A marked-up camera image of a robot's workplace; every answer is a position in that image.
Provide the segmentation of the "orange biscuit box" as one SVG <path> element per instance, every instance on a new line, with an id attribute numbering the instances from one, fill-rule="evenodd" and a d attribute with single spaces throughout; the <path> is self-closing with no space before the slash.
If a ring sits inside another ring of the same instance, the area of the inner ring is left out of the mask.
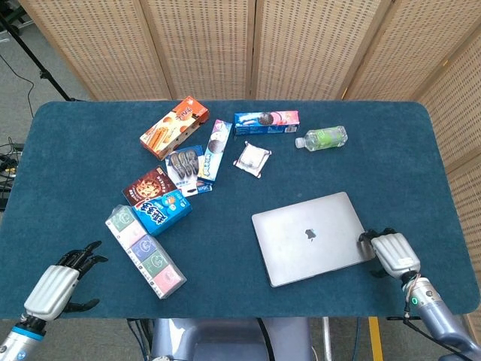
<path id="1" fill-rule="evenodd" d="M 192 135 L 210 116 L 209 110 L 192 96 L 186 97 L 141 137 L 141 145 L 157 159 L 164 160 Z"/>

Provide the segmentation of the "blue and brown cookie box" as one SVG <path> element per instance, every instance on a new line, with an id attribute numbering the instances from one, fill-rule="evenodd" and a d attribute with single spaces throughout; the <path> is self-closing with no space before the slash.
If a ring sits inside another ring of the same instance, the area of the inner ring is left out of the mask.
<path id="1" fill-rule="evenodd" d="M 123 195 L 147 232 L 154 236 L 192 211 L 187 198 L 160 166 L 125 187 Z"/>

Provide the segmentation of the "black tripod stand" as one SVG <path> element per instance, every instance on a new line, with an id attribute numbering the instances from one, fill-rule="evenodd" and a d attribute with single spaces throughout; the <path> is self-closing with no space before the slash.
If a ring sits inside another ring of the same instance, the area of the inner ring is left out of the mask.
<path id="1" fill-rule="evenodd" d="M 32 52 L 25 41 L 20 37 L 20 30 L 14 25 L 15 21 L 19 21 L 24 24 L 25 21 L 21 20 L 21 17 L 26 15 L 25 9 L 19 5 L 14 10 L 8 4 L 9 0 L 0 0 L 0 28 L 5 30 L 22 48 L 23 52 L 33 61 L 39 71 L 40 79 L 47 80 L 53 88 L 68 102 L 80 102 L 80 99 L 70 97 L 67 92 L 60 86 L 60 84 L 54 79 L 52 74 L 45 68 L 44 64 L 38 59 L 38 57 Z"/>

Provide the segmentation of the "green label water bottle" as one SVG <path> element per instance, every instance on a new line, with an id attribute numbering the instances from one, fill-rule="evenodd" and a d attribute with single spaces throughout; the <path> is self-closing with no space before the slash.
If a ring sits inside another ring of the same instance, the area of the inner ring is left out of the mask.
<path id="1" fill-rule="evenodd" d="M 342 147 L 348 140 L 348 135 L 343 126 L 307 131 L 305 136 L 295 139 L 298 149 L 307 149 L 311 152 L 325 150 L 333 147 Z"/>

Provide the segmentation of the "grey aluminium laptop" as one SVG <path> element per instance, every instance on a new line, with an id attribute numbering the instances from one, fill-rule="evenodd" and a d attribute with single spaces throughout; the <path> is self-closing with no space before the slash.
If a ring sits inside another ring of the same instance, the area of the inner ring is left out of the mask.
<path id="1" fill-rule="evenodd" d="M 367 262 L 372 246 L 345 192 L 252 215 L 270 285 L 281 287 Z"/>

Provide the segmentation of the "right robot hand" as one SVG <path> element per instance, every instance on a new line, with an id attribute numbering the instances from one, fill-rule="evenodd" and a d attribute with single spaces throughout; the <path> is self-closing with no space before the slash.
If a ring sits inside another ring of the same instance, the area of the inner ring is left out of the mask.
<path id="1" fill-rule="evenodd" d="M 369 229 L 360 234 L 358 242 L 370 246 L 383 267 L 370 271 L 375 278 L 390 276 L 406 284 L 420 274 L 418 256 L 408 240 L 393 228 L 385 228 L 381 232 Z"/>

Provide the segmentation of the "small white foil packet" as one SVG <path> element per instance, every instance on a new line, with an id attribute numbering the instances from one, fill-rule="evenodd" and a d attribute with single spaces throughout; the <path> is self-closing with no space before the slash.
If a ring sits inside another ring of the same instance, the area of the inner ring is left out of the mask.
<path id="1" fill-rule="evenodd" d="M 264 148 L 252 145 L 245 141 L 245 148 L 241 155 L 233 162 L 237 168 L 250 173 L 256 178 L 262 176 L 262 169 L 271 156 L 272 152 Z"/>

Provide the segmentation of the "blue grey robot torso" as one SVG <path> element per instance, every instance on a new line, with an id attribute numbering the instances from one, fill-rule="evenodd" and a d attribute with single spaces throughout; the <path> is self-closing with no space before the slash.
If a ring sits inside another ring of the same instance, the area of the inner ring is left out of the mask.
<path id="1" fill-rule="evenodd" d="M 159 318 L 150 361 L 316 361 L 305 317 Z"/>

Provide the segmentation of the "blue cookie pack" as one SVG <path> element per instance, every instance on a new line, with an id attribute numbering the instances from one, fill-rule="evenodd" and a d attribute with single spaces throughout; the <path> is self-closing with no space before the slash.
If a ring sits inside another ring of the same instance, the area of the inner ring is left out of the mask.
<path id="1" fill-rule="evenodd" d="M 212 190 L 212 185 L 201 179 L 204 169 L 204 150 L 201 145 L 175 150 L 166 157 L 165 164 L 169 178 L 184 197 Z"/>

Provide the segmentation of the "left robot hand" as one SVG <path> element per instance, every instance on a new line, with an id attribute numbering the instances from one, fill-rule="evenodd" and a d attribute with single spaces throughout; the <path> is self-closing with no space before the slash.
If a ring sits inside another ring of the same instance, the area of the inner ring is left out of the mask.
<path id="1" fill-rule="evenodd" d="M 23 319 L 50 322 L 63 313 L 85 312 L 94 308 L 99 299 L 75 303 L 71 297 L 79 281 L 95 264 L 108 261 L 107 257 L 94 254 L 100 246 L 100 241 L 94 241 L 83 249 L 70 250 L 50 265 L 26 299 Z"/>

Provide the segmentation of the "slim light blue cookie box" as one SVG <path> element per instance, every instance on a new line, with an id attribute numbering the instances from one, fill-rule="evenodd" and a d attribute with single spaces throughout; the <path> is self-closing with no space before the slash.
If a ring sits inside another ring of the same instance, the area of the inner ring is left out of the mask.
<path id="1" fill-rule="evenodd" d="M 214 184 L 216 181 L 231 128 L 232 123 L 223 120 L 216 120 L 213 124 L 213 129 L 204 152 L 204 161 L 198 176 L 206 184 Z"/>

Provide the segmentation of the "blue and pink cookie box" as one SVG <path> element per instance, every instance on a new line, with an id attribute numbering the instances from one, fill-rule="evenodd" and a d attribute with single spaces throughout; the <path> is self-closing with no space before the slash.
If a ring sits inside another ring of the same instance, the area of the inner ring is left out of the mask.
<path id="1" fill-rule="evenodd" d="M 236 113 L 236 135 L 262 135 L 297 132 L 300 120 L 297 111 Z"/>

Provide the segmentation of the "metal table leg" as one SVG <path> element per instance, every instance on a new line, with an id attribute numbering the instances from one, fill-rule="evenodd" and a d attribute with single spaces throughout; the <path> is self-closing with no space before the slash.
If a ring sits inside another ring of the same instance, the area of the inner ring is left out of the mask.
<path id="1" fill-rule="evenodd" d="M 322 340 L 323 340 L 324 360 L 332 361 L 331 333 L 330 333 L 330 323 L 329 323 L 328 317 L 322 317 Z"/>

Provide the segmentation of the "blue table cloth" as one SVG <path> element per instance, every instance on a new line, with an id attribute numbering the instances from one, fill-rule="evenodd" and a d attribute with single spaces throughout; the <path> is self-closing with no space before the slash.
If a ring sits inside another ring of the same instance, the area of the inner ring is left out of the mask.
<path id="1" fill-rule="evenodd" d="M 157 166 L 140 135 L 174 102 L 48 102 L 38 109 L 0 223 L 0 319 L 15 319 L 44 270 L 101 241 L 108 261 L 77 285 L 74 302 L 99 299 L 88 317 L 389 316 L 398 281 L 365 262 L 273 288 L 252 215 L 344 191 L 367 229 L 404 234 L 422 272 L 456 314 L 475 310 L 479 287 L 426 109 L 416 102 L 207 101 L 212 120 L 242 111 L 294 110 L 300 131 L 342 125 L 348 142 L 309 152 L 294 135 L 231 136 L 213 190 L 159 237 L 186 276 L 167 299 L 151 290 L 105 220 L 123 189 Z M 270 150 L 256 178 L 233 165 L 245 141 Z"/>

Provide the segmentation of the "clear pack of tissue packets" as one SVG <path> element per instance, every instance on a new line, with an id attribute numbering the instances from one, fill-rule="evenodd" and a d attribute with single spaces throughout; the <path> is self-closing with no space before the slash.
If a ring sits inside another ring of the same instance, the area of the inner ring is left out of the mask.
<path id="1" fill-rule="evenodd" d="M 161 244 L 127 205 L 117 205 L 105 225 L 159 299 L 168 298 L 186 278 Z"/>

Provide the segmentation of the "wicker folding screen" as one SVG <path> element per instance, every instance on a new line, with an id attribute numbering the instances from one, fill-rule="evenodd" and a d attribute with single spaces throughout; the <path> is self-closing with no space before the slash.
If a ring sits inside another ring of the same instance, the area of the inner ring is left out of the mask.
<path id="1" fill-rule="evenodd" d="M 411 102 L 481 0 L 23 0 L 93 102 Z"/>

